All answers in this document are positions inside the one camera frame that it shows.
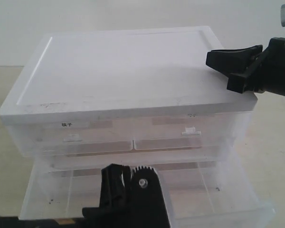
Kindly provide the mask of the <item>left gripper, white black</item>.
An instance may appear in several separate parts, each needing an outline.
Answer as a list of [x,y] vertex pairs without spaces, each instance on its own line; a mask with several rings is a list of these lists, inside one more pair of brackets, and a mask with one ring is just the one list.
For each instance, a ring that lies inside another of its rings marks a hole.
[[97,208],[82,209],[85,228],[170,228],[154,168],[110,164],[101,170]]

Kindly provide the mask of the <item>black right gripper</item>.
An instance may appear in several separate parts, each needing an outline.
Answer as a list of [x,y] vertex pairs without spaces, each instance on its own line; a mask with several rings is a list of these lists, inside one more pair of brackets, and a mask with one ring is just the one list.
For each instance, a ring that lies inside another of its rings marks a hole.
[[206,65],[229,74],[229,91],[240,94],[270,92],[285,96],[285,38],[270,39],[264,51],[262,45],[211,50],[207,53]]

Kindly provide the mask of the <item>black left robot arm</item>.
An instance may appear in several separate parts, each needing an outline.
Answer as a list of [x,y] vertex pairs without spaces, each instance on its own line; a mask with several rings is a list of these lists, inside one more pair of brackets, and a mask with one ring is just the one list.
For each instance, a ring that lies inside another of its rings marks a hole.
[[82,208],[82,217],[21,220],[0,216],[0,228],[173,228],[162,182],[150,166],[110,164],[101,170],[98,207]]

